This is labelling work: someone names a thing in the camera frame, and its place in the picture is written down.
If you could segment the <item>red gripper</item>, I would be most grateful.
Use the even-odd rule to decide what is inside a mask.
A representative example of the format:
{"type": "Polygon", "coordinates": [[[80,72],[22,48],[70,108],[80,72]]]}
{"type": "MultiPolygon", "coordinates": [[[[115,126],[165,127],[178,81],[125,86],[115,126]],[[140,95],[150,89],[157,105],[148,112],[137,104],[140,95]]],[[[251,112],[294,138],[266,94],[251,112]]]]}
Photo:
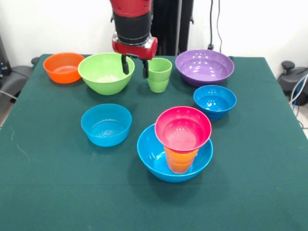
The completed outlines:
{"type": "Polygon", "coordinates": [[[127,45],[119,40],[117,33],[112,37],[113,50],[121,55],[121,63],[123,73],[127,75],[129,73],[129,66],[126,60],[126,55],[138,57],[143,63],[143,77],[149,77],[149,61],[155,55],[158,47],[158,39],[156,37],[149,36],[149,38],[142,44],[127,45]]]}

